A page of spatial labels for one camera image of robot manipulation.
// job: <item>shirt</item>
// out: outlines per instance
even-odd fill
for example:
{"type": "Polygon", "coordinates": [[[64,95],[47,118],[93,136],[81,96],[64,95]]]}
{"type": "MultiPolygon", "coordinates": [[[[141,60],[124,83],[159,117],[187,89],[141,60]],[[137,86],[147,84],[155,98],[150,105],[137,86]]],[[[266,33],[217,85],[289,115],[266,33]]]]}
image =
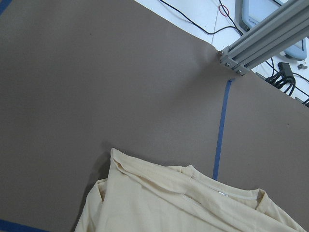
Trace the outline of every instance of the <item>shirt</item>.
{"type": "Polygon", "coordinates": [[[76,232],[304,232],[262,189],[215,181],[192,165],[161,166],[111,150],[76,232]]]}

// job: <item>red ring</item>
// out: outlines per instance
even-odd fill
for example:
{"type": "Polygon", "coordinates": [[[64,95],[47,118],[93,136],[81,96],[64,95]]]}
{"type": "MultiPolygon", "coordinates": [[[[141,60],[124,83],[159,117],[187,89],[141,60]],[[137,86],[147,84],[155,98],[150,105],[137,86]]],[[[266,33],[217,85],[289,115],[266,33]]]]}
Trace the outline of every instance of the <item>red ring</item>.
{"type": "Polygon", "coordinates": [[[230,14],[230,11],[228,10],[228,8],[227,8],[226,6],[224,6],[224,5],[221,5],[221,4],[219,5],[219,11],[220,11],[220,13],[221,13],[224,17],[228,17],[229,14],[230,14]],[[225,10],[227,11],[227,14],[226,14],[226,15],[222,13],[220,7],[225,8],[225,10]]]}

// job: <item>clothing tag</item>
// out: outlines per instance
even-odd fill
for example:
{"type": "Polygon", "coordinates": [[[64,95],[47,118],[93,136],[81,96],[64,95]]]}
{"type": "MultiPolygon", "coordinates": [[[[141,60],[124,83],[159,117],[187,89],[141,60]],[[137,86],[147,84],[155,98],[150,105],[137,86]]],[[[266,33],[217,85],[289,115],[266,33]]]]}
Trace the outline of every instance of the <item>clothing tag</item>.
{"type": "Polygon", "coordinates": [[[224,193],[224,192],[219,192],[219,193],[221,193],[222,195],[228,197],[228,195],[226,193],[224,193]]]}

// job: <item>blue tape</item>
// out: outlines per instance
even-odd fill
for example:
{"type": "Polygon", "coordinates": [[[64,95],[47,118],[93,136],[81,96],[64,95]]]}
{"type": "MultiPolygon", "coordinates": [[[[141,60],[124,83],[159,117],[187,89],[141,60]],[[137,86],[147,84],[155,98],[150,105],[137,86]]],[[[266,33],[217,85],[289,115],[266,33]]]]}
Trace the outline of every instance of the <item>blue tape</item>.
{"type": "Polygon", "coordinates": [[[3,11],[10,5],[12,0],[2,0],[0,2],[0,15],[3,13],[3,11]]]}
{"type": "Polygon", "coordinates": [[[0,219],[0,231],[5,232],[48,232],[40,229],[36,229],[29,226],[24,226],[21,224],[5,221],[0,219]]]}
{"type": "Polygon", "coordinates": [[[223,105],[222,105],[222,111],[221,111],[220,126],[219,126],[218,141],[217,141],[216,157],[214,159],[214,166],[213,166],[213,173],[212,173],[212,178],[214,180],[218,180],[219,163],[220,163],[221,147],[222,147],[222,140],[223,140],[223,131],[224,131],[224,122],[225,122],[227,100],[228,100],[228,94],[230,92],[231,84],[232,84],[233,81],[234,81],[233,79],[228,80],[227,83],[226,83],[226,86],[225,86],[223,105]]]}

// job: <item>cream shirt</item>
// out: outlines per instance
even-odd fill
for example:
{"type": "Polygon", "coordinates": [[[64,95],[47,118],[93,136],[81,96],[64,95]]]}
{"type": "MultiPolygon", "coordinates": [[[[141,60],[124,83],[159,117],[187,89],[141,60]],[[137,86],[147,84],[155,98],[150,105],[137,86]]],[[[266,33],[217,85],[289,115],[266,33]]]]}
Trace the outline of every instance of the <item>cream shirt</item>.
{"type": "Polygon", "coordinates": [[[76,232],[304,232],[262,189],[241,190],[192,165],[164,167],[111,150],[76,232]]]}

